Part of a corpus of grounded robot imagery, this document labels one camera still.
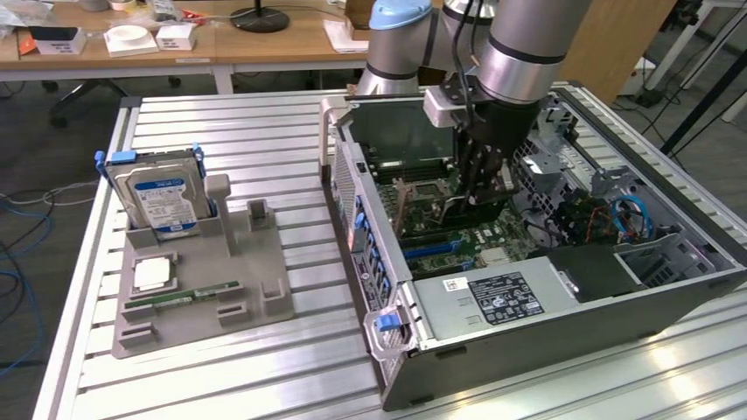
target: blue pci slot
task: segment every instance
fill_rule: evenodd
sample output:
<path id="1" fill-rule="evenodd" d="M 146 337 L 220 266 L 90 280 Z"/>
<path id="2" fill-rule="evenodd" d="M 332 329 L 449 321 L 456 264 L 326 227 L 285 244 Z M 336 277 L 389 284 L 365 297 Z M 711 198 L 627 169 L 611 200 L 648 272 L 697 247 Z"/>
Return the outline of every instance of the blue pci slot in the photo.
<path id="1" fill-rule="evenodd" d="M 421 258 L 424 256 L 437 256 L 439 254 L 453 252 L 459 248 L 459 245 L 461 243 L 461 241 L 451 241 L 428 248 L 409 249 L 408 251 L 402 252 L 402 256 L 405 257 L 405 260 Z"/>

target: black pole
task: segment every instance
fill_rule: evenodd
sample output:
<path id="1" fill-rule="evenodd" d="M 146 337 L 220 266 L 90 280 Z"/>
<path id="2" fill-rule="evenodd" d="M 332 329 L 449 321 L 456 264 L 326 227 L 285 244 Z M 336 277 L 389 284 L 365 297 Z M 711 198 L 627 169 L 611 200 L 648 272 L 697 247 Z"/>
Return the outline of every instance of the black pole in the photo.
<path id="1" fill-rule="evenodd" d="M 676 127 L 675 132 L 668 137 L 667 141 L 664 142 L 664 145 L 660 148 L 661 153 L 667 155 L 672 151 L 679 141 L 685 136 L 689 129 L 692 129 L 692 126 L 696 125 L 697 120 L 700 119 L 700 117 L 703 116 L 708 108 L 711 108 L 711 105 L 713 105 L 715 100 L 719 99 L 719 96 L 728 88 L 728 86 L 732 84 L 733 79 L 739 77 L 739 73 L 745 67 L 747 67 L 747 50 L 741 52 L 741 55 L 739 56 L 733 64 L 728 67 L 728 70 L 725 70 L 721 79 L 719 79 L 713 87 L 711 87 L 708 93 L 704 94 L 703 100 L 700 101 L 700 103 L 697 103 L 697 105 L 689 112 L 689 115 L 687 116 L 685 120 L 681 122 L 681 124 L 679 124 L 679 127 Z"/>

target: ram module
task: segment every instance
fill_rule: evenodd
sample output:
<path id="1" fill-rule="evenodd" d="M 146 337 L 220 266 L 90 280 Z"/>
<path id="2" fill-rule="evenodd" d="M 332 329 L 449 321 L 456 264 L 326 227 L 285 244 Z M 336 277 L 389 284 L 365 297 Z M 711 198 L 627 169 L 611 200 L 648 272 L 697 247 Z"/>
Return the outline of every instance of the ram module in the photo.
<path id="1" fill-rule="evenodd" d="M 153 305 L 156 308 L 164 308 L 166 306 L 188 305 L 194 302 L 201 302 L 214 298 L 217 291 L 226 289 L 229 287 L 238 286 L 238 282 L 225 282 L 214 284 L 212 286 L 200 287 L 193 290 L 176 291 L 173 293 L 165 293 L 158 296 L 146 297 L 144 299 L 137 299 L 125 302 L 125 309 L 136 308 L 138 306 Z"/>

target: blue hard drive label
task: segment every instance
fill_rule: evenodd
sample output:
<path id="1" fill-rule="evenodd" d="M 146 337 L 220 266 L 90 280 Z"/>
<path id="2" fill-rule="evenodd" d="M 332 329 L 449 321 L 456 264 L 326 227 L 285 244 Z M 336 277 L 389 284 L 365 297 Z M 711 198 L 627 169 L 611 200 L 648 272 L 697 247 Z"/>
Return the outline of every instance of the blue hard drive label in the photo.
<path id="1" fill-rule="evenodd" d="M 150 227 L 164 233 L 189 230 L 197 224 L 192 202 L 182 197 L 186 185 L 180 178 L 134 184 L 144 217 Z"/>

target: metal slotted table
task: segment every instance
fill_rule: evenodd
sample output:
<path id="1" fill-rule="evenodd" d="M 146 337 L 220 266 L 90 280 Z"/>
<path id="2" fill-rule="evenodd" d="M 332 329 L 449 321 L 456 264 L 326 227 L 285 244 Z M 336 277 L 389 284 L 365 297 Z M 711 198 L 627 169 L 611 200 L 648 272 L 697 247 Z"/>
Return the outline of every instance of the metal slotted table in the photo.
<path id="1" fill-rule="evenodd" d="M 743 222 L 584 89 L 557 84 L 739 243 Z M 341 91 L 149 98 L 118 111 L 110 151 L 200 143 L 226 173 L 232 206 L 266 198 L 281 228 L 297 317 L 117 360 L 109 350 L 126 216 L 101 182 L 33 418 L 723 418 L 747 417 L 747 289 L 661 334 L 426 405 L 380 410 L 373 367 L 317 176 L 318 101 Z M 579 124 L 601 166 L 620 162 Z"/>

